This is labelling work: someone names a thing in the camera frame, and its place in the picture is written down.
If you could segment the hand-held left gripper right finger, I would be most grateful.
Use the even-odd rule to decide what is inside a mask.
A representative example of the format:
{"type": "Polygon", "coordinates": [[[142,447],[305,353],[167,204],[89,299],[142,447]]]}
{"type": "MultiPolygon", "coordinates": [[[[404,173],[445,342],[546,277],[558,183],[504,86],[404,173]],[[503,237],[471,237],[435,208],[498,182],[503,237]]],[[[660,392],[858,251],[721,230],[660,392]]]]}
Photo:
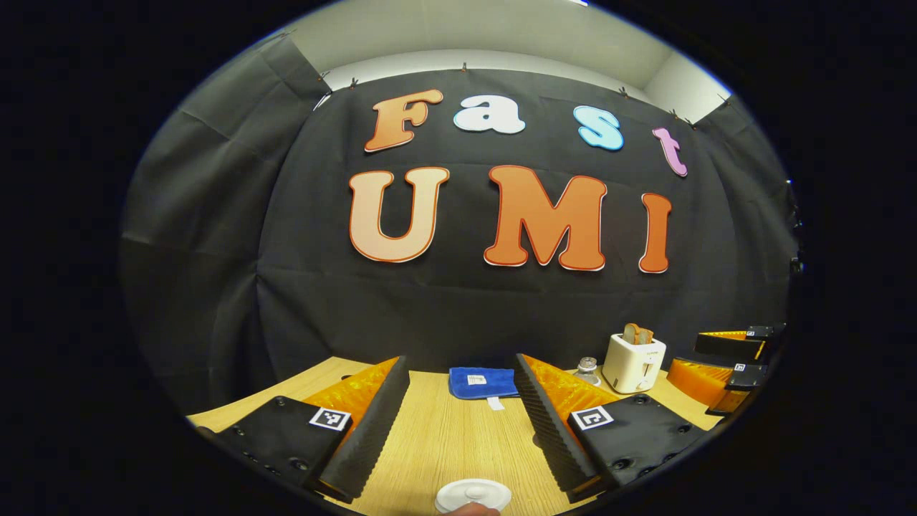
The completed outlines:
{"type": "Polygon", "coordinates": [[[706,434],[652,396],[617,396],[523,353],[515,356],[514,385],[570,502],[648,476],[706,434]]]}

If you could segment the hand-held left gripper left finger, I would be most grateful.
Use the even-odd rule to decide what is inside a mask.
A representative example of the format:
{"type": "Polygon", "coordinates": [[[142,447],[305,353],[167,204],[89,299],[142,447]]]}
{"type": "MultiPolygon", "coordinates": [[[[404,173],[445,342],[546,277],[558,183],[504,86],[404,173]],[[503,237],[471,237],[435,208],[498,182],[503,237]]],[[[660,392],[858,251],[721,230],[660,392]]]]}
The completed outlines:
{"type": "Polygon", "coordinates": [[[215,445],[292,489],[360,497],[402,407],[408,359],[396,356],[298,401],[275,396],[215,434],[215,445]]]}

